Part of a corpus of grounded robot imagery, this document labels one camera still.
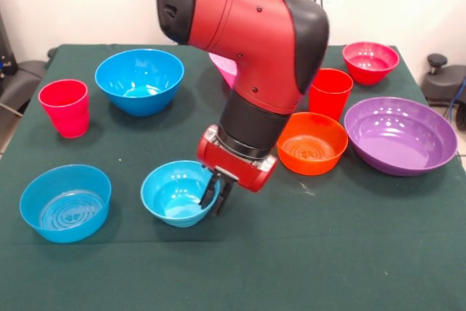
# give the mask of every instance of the table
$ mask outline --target table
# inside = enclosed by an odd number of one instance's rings
[[[195,158],[227,89],[205,52],[157,47],[184,62],[183,84],[166,111],[129,117],[93,77],[102,60],[132,48],[60,47],[40,87],[61,78],[88,83],[88,134],[60,138],[36,92],[1,160],[1,310],[466,310],[466,175],[458,159],[396,178],[349,147],[324,176],[278,165],[261,193],[236,187],[222,216],[195,227],[152,217],[140,201],[143,179],[163,163]],[[341,47],[328,48],[323,66],[345,69]],[[381,84],[355,86],[347,107],[378,95],[424,101],[403,61]],[[54,245],[22,221],[18,203],[34,177],[70,163],[108,174],[111,213],[92,237]]]

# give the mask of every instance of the pink bowl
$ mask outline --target pink bowl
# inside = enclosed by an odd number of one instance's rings
[[[213,53],[209,53],[209,58],[212,60],[213,64],[216,65],[222,77],[225,78],[226,83],[232,89],[234,81],[236,80],[236,75],[238,74],[236,62]]]
[[[400,56],[386,45],[358,42],[343,49],[349,75],[363,85],[380,83],[400,63]]]

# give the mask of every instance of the plastic bowl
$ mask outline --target plastic bowl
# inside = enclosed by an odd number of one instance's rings
[[[358,42],[343,49],[343,59],[355,82],[374,85],[381,82],[400,63],[400,56],[386,45]]]
[[[111,184],[89,165],[65,165],[35,178],[20,200],[25,222],[54,243],[72,243],[96,232],[107,218]]]
[[[103,61],[97,86],[121,110],[136,117],[161,112],[175,97],[184,65],[174,55],[151,49],[124,51]]]
[[[310,112],[293,114],[277,142],[284,166],[308,176],[332,170],[347,146],[348,136],[337,121]]]
[[[194,226],[208,214],[220,192],[217,184],[212,203],[201,209],[200,200],[211,176],[199,162],[167,163],[144,180],[141,200],[149,212],[171,226]]]
[[[404,98],[356,103],[346,113],[344,126],[361,158],[394,176],[427,173],[457,152],[450,123],[430,107]]]
[[[218,71],[221,73],[228,86],[232,89],[234,82],[236,81],[236,76],[238,75],[236,62],[213,53],[209,53],[209,58],[212,60],[213,64],[216,65]]]

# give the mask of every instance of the blue bowl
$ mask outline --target blue bowl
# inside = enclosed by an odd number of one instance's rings
[[[182,160],[167,163],[150,173],[141,187],[141,200],[148,211],[174,227],[190,227],[213,207],[220,192],[216,184],[213,201],[201,209],[200,200],[212,173],[200,163]]]
[[[175,97],[184,65],[174,55],[151,49],[124,51],[95,71],[97,86],[123,111],[136,117],[161,112]]]
[[[35,178],[23,192],[20,212],[43,238],[72,243],[96,232],[110,208],[107,175],[89,165],[65,165]]]

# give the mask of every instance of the plastic cup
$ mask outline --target plastic cup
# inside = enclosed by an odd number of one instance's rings
[[[309,112],[339,120],[353,87],[351,76],[332,68],[322,68],[309,89]]]
[[[39,102],[64,138],[78,138],[87,132],[89,92],[85,83],[75,79],[49,83],[39,92]]]

